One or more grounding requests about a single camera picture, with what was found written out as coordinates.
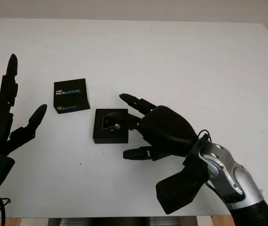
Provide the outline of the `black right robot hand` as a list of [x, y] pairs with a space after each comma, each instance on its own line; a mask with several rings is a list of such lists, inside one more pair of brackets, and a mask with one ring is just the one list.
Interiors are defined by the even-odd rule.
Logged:
[[125, 150], [123, 158], [127, 160], [159, 160], [175, 155], [186, 157], [198, 135], [190, 123], [170, 108], [138, 99], [130, 94], [119, 97], [132, 108], [144, 115], [143, 118], [131, 114], [120, 117], [122, 125], [129, 130], [138, 131], [149, 146]]

